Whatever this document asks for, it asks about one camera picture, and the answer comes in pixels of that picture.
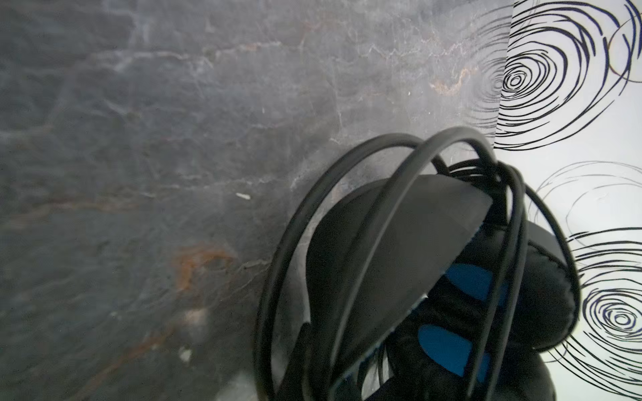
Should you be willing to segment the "black and blue headphones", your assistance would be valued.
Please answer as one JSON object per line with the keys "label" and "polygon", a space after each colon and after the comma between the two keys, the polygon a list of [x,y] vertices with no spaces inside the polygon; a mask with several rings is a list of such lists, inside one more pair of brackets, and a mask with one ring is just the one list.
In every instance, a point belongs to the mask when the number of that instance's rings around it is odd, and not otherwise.
{"label": "black and blue headphones", "polygon": [[267,274],[253,346],[257,396],[275,400],[272,345],[294,252],[356,165],[410,150],[317,225],[306,256],[313,400],[554,400],[543,362],[575,329],[578,270],[553,213],[465,126],[428,140],[386,134],[331,165],[294,213]]}

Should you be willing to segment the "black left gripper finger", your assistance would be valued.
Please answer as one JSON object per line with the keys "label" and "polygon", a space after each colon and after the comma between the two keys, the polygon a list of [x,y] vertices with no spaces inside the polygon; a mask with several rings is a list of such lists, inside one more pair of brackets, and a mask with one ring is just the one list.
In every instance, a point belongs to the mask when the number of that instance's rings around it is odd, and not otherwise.
{"label": "black left gripper finger", "polygon": [[312,401],[314,399],[314,392],[309,383],[312,351],[312,325],[310,322],[305,322],[299,331],[275,400]]}

